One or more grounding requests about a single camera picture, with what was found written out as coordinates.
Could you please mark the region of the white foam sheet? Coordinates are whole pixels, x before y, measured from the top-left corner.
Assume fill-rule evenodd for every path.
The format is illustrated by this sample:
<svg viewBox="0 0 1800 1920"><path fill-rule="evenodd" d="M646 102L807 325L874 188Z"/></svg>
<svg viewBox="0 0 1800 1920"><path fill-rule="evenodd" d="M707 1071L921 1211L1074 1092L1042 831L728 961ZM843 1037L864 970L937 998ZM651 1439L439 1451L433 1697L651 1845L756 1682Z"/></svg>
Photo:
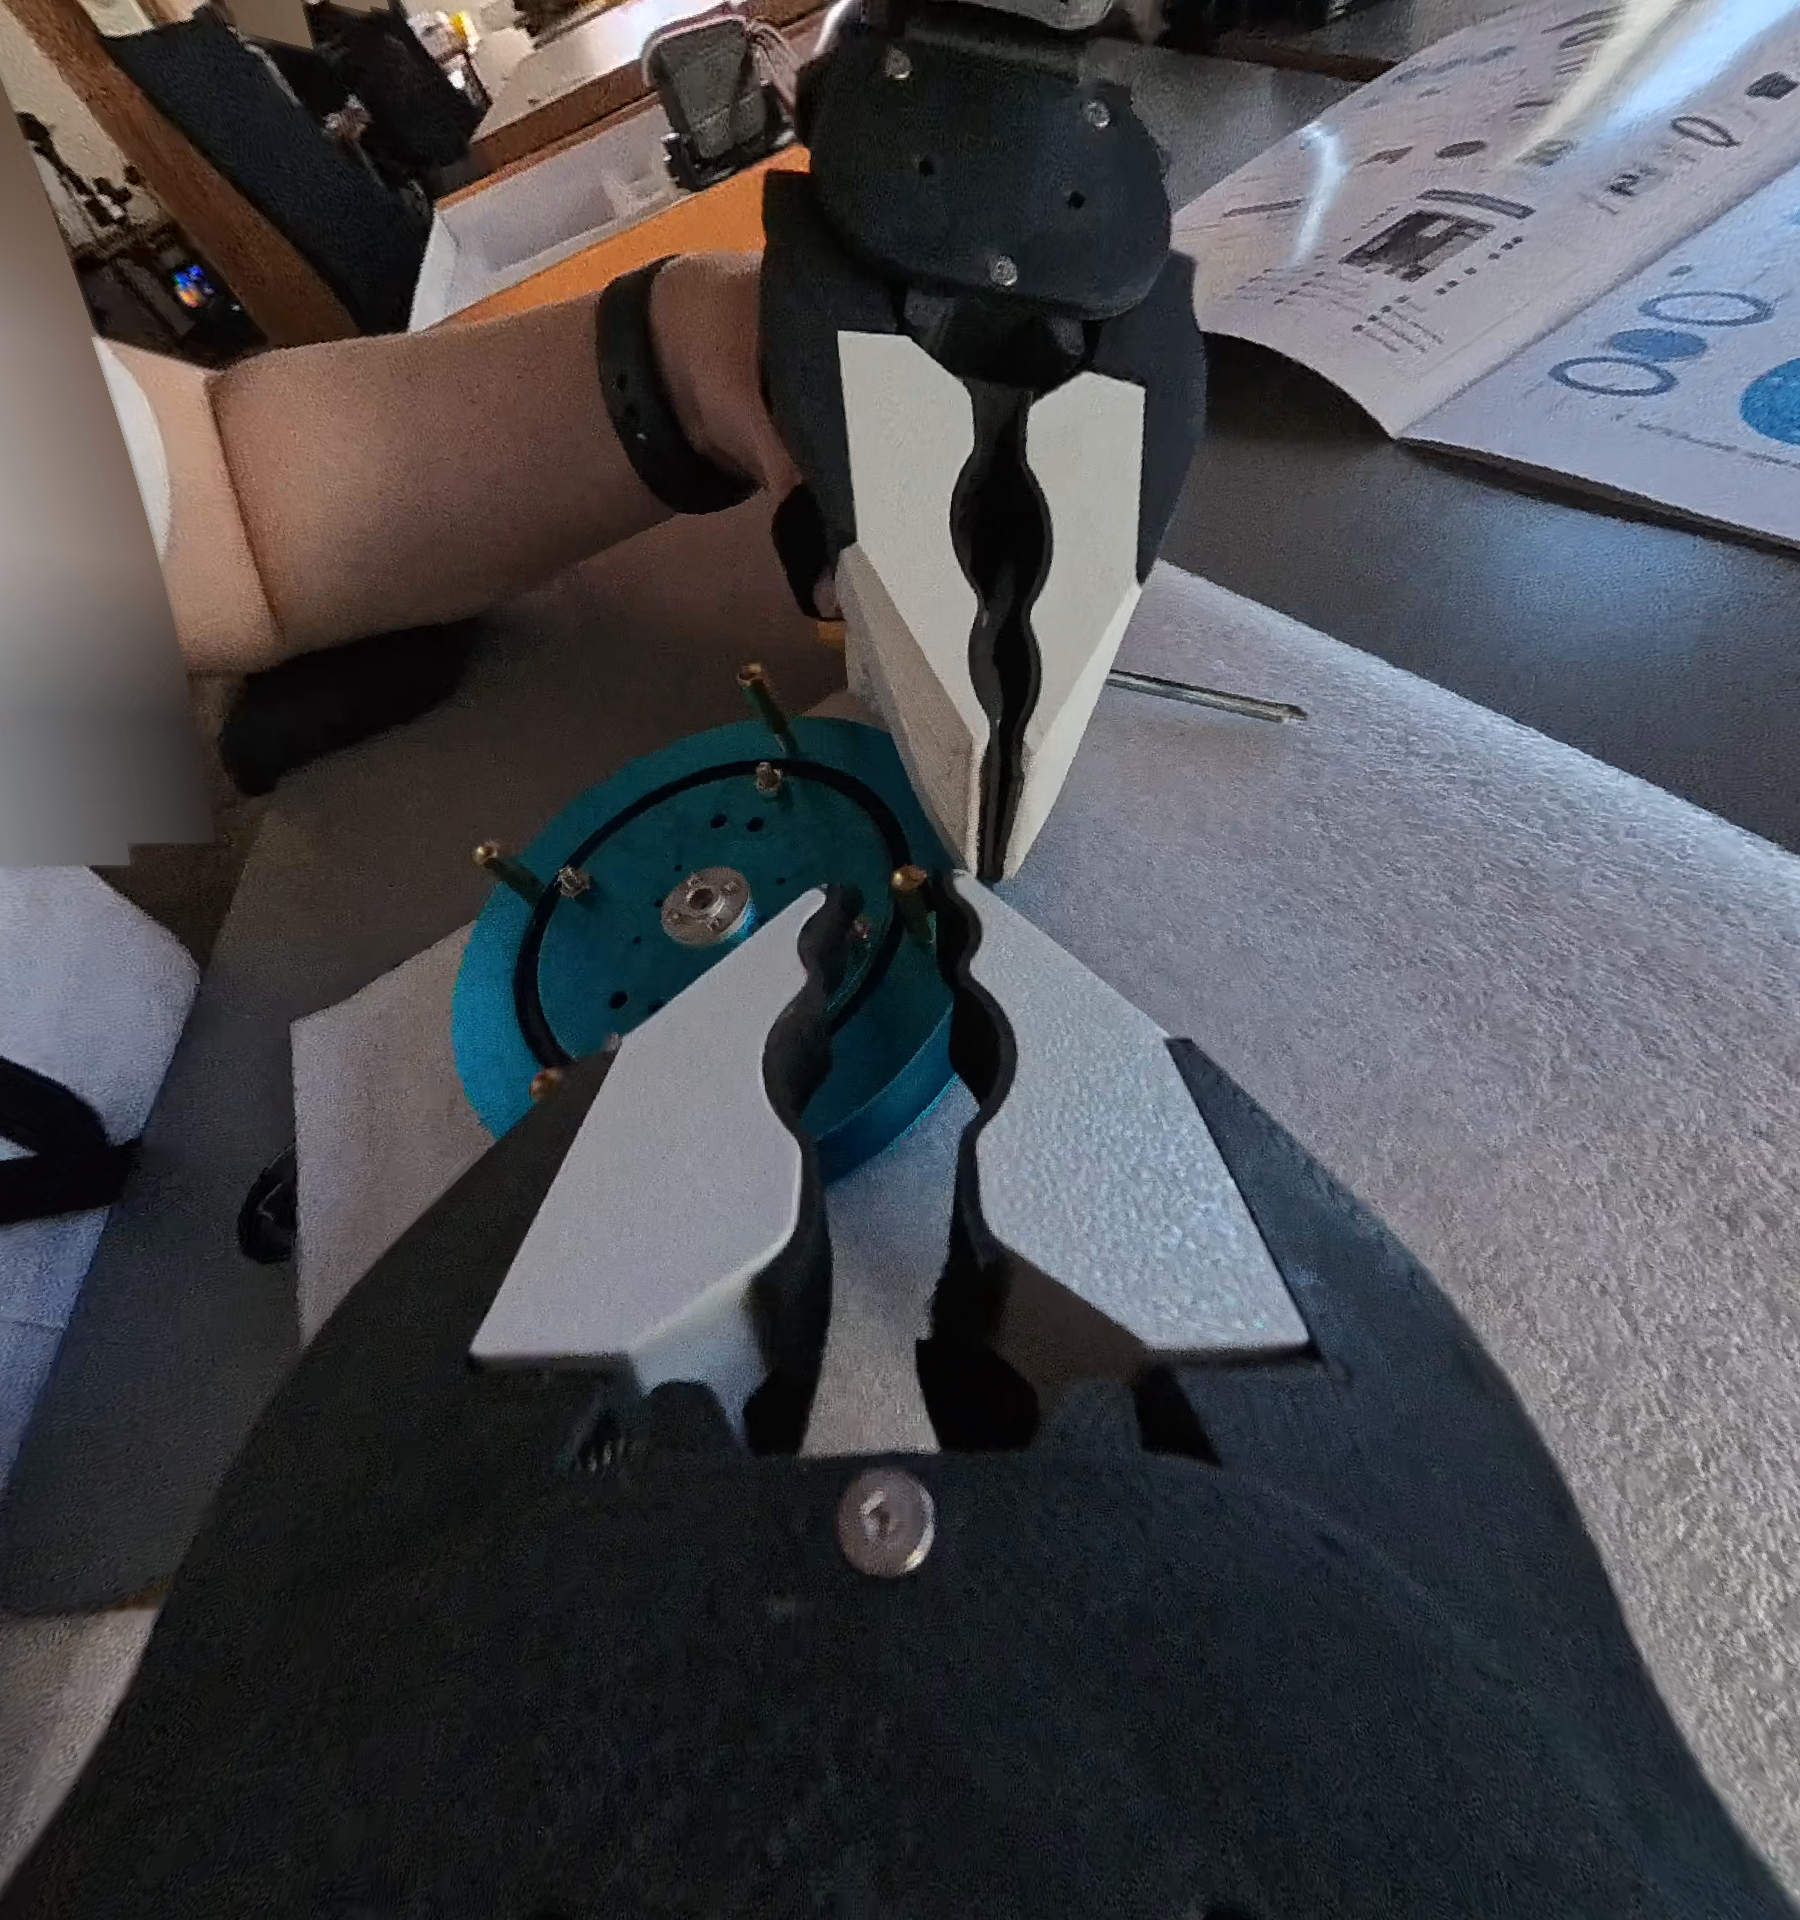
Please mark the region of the white foam sheet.
<svg viewBox="0 0 1800 1920"><path fill-rule="evenodd" d="M1194 1037L1533 1403L1800 1900L1800 859L1184 567L1012 906Z"/></svg>

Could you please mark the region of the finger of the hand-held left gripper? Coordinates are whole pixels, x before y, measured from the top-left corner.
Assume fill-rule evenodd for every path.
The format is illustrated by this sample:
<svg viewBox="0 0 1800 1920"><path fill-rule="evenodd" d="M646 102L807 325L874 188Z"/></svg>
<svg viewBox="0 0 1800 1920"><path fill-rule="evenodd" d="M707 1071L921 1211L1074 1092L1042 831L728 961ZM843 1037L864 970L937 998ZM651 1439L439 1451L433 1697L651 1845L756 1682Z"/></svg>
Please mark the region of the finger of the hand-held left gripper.
<svg viewBox="0 0 1800 1920"><path fill-rule="evenodd" d="M853 538L837 564L845 679L890 722L951 863L984 875L988 709L972 646L984 594L951 544L951 491L979 448L965 388L901 330L837 330Z"/></svg>
<svg viewBox="0 0 1800 1920"><path fill-rule="evenodd" d="M999 875L1029 859L1145 594L1145 416L1145 388L1109 375L1076 375L1029 402L1024 462L1045 508L1045 567L1029 594L1035 700L1018 735Z"/></svg>

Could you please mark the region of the person's left hand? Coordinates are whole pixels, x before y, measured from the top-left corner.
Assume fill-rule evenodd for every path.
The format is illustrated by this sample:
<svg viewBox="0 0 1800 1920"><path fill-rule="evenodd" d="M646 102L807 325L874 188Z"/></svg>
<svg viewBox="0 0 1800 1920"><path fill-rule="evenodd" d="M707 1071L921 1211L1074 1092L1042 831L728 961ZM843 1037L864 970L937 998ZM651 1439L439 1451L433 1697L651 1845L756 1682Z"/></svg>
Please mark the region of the person's left hand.
<svg viewBox="0 0 1800 1920"><path fill-rule="evenodd" d="M761 396L756 274L756 254L675 254L651 283L646 330L679 436L784 504L799 471Z"/></svg>

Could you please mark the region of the silver metal hub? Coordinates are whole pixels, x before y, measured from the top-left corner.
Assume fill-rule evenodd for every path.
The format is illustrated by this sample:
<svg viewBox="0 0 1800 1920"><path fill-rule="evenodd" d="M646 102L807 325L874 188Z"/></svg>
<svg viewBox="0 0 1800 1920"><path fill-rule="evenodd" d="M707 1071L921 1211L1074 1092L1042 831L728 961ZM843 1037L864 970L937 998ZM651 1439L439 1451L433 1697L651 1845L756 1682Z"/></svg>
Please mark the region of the silver metal hub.
<svg viewBox="0 0 1800 1920"><path fill-rule="evenodd" d="M675 949L721 949L756 922L756 898L731 863L707 863L663 897L654 922Z"/></svg>

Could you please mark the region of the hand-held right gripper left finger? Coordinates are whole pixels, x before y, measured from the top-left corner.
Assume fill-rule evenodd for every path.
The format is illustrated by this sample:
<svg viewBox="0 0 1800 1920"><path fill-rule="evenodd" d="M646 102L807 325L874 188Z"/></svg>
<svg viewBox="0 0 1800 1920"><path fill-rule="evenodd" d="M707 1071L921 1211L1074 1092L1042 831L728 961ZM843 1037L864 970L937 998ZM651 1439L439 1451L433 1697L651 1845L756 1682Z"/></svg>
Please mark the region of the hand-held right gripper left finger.
<svg viewBox="0 0 1800 1920"><path fill-rule="evenodd" d="M807 1447L837 1294L807 1109L853 922L853 882L795 897L615 1050L465 1363L707 1384L753 1451Z"/></svg>

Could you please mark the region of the round black desk badge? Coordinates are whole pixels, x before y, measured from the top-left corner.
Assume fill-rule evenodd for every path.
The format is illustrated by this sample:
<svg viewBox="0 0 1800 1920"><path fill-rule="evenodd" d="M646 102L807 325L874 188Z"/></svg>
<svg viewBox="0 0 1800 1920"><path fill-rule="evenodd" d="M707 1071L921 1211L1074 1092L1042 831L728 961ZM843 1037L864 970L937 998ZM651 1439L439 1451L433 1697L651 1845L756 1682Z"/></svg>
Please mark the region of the round black desk badge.
<svg viewBox="0 0 1800 1920"><path fill-rule="evenodd" d="M244 1190L238 1250L266 1271L298 1259L298 1151L290 1141Z"/></svg>

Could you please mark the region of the brown wooden post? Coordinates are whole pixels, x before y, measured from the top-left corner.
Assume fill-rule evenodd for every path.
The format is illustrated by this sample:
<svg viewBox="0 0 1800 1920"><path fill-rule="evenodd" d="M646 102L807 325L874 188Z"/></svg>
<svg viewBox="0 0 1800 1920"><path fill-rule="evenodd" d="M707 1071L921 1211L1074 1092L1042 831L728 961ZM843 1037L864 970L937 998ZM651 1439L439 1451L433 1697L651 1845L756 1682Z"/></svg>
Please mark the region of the brown wooden post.
<svg viewBox="0 0 1800 1920"><path fill-rule="evenodd" d="M131 85L82 7L11 0L6 12L144 174L171 228L219 264L266 346L363 338L312 262Z"/></svg>

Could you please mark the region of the thin metal pin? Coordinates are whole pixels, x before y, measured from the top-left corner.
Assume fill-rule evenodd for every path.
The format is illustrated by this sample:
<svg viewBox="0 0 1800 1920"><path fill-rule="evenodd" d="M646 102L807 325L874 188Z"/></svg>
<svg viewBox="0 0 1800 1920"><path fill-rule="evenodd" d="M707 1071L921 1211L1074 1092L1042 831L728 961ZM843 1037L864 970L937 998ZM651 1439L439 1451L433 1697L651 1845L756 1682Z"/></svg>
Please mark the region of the thin metal pin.
<svg viewBox="0 0 1800 1920"><path fill-rule="evenodd" d="M1226 693L1226 686L1194 686L1194 679L1166 679L1166 674L1139 674L1139 668L1109 668L1109 686L1139 693L1139 700L1166 700L1166 708L1200 708L1200 709L1232 709L1257 722L1306 722L1302 708L1286 700L1257 700L1257 693Z"/></svg>

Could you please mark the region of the person's left forearm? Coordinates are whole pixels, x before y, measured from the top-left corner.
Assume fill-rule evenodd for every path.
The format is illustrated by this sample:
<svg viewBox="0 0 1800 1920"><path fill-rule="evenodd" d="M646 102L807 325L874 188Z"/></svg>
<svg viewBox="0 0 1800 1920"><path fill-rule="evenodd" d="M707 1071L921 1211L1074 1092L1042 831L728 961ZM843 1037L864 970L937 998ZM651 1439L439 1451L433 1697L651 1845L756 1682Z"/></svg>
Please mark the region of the person's left forearm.
<svg viewBox="0 0 1800 1920"><path fill-rule="evenodd" d="M602 416L593 302L100 365L191 674L482 616L663 522Z"/></svg>

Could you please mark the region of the teal round plate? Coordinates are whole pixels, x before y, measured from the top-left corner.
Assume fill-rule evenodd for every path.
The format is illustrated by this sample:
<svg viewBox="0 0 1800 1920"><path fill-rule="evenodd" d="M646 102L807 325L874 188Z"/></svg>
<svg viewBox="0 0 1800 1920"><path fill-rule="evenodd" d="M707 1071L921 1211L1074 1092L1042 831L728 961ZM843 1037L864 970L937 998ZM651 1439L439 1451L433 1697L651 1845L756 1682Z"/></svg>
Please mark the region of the teal round plate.
<svg viewBox="0 0 1800 1920"><path fill-rule="evenodd" d="M497 882L457 970L457 1081L482 1127L501 1140L524 1114L524 1081L631 1037L795 897L853 882L871 949L853 949L827 998L837 1069L807 1109L823 1178L906 1140L951 1083L951 998L890 898L895 863L940 863L940 839L874 722L795 717L784 761L761 722L721 722L626 761L568 800L530 839L536 898ZM593 897L562 898L557 863L587 863ZM707 863L753 882L756 922L721 949L675 949L663 897Z"/></svg>

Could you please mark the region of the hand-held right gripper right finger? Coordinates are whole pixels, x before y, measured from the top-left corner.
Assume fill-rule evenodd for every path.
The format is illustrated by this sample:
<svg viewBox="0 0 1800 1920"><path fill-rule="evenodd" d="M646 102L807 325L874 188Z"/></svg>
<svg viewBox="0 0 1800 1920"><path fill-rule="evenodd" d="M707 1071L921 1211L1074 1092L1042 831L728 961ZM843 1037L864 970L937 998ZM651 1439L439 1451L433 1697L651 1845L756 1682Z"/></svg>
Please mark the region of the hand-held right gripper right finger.
<svg viewBox="0 0 1800 1920"><path fill-rule="evenodd" d="M1184 1367L1286 1363L1306 1330L1187 1083L1200 1052L979 875L921 897L979 1100L920 1342L937 1447L1029 1451L1074 1395L1109 1395L1145 1451L1212 1451Z"/></svg>

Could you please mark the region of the black bag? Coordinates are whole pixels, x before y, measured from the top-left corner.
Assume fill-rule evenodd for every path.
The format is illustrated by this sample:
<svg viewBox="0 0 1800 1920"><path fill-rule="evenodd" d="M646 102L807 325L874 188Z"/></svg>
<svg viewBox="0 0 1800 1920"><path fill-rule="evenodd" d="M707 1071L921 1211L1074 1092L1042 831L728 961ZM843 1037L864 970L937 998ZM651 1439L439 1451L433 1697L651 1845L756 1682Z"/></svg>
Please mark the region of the black bag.
<svg viewBox="0 0 1800 1920"><path fill-rule="evenodd" d="M363 330L408 330L433 216L341 154L260 46L210 12L100 33L191 148L274 217Z"/></svg>

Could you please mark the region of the printed instruction manual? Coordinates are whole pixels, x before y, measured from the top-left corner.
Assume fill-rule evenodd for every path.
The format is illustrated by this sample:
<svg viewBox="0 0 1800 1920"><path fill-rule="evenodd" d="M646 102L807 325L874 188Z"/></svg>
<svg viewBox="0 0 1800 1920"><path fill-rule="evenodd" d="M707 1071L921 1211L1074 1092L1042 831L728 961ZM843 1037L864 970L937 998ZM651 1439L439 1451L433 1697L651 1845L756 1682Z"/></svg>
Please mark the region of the printed instruction manual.
<svg viewBox="0 0 1800 1920"><path fill-rule="evenodd" d="M1507 7L1170 242L1399 444L1800 554L1800 7Z"/></svg>

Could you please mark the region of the black wristband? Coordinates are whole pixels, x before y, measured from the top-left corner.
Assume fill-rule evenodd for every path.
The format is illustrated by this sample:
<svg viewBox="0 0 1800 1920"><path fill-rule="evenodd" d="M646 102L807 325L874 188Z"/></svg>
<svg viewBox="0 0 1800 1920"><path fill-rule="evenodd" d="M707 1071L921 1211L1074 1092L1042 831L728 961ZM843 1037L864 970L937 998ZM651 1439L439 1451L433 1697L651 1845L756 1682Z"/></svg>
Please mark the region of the black wristband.
<svg viewBox="0 0 1800 1920"><path fill-rule="evenodd" d="M663 508L721 513L721 508L756 499L756 478L710 462L688 436L688 424L667 402L654 346L651 346L651 293L654 293L663 264L675 264L675 254L654 254L600 293L600 315L593 315L600 396L619 436L626 471Z"/></svg>

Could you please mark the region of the person's white shirt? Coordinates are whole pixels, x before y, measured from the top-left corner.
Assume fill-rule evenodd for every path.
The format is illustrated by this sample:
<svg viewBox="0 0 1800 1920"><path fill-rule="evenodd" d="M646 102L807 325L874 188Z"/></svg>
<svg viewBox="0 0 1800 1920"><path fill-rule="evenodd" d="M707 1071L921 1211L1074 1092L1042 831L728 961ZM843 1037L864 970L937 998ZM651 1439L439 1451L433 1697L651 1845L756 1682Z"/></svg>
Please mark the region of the person's white shirt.
<svg viewBox="0 0 1800 1920"><path fill-rule="evenodd" d="M193 1002L191 949L77 863L0 872L0 1052L138 1140ZM0 1496L106 1212L0 1230ZM131 1690L156 1613L0 1618L0 1882Z"/></svg>

